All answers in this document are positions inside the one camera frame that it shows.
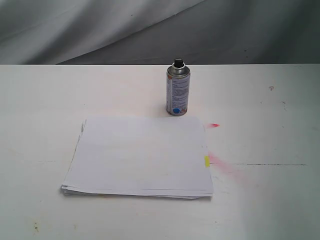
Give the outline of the silver spray paint can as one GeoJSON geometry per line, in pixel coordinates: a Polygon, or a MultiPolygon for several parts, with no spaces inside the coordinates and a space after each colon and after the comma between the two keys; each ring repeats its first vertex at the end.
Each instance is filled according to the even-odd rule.
{"type": "Polygon", "coordinates": [[[176,58],[166,71],[166,111],[183,116],[188,111],[190,69],[182,58],[176,58]]]}

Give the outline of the white paper stack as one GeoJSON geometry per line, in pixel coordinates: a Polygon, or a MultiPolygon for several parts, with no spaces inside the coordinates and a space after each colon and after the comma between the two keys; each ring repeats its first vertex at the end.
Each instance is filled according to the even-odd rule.
{"type": "Polygon", "coordinates": [[[61,190],[67,194],[211,197],[205,128],[190,116],[88,118],[61,190]]]}

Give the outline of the grey backdrop cloth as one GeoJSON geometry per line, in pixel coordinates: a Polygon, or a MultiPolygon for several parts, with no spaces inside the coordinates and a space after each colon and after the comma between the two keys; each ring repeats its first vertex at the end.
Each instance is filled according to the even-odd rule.
{"type": "Polygon", "coordinates": [[[2,64],[310,64],[317,0],[3,0],[2,64]]]}

